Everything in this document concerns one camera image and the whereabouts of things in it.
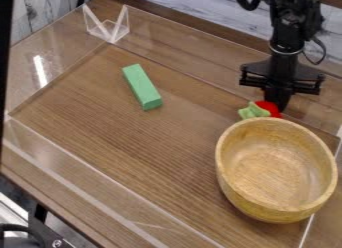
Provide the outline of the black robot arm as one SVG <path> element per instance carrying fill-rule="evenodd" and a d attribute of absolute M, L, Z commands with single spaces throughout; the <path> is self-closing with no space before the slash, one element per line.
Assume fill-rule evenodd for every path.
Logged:
<path fill-rule="evenodd" d="M 269 7 L 272 35 L 268 41 L 269 58 L 240 66 L 239 84 L 260 88 L 263 98 L 283 111 L 296 93 L 318 95 L 324 74 L 302 64 L 298 56 L 312 41 L 322 50 L 326 46 L 316 38 L 322 30 L 320 0 L 236 0 L 240 7 L 253 11 L 260 2 Z"/>

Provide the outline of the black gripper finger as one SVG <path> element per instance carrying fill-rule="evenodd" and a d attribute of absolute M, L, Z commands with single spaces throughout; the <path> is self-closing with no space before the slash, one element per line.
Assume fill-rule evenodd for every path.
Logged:
<path fill-rule="evenodd" d="M 292 91 L 287 88 L 271 88 L 264 90 L 264 100 L 272 102 L 279 111 L 283 111 L 287 107 Z"/>

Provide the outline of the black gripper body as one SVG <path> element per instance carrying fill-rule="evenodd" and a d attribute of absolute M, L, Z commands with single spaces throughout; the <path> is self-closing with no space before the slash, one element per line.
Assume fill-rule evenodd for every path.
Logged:
<path fill-rule="evenodd" d="M 291 93 L 318 95 L 324 74 L 298 61 L 298 56 L 271 55 L 265 60 L 240 66 L 239 84 L 264 89 L 291 89 Z"/>

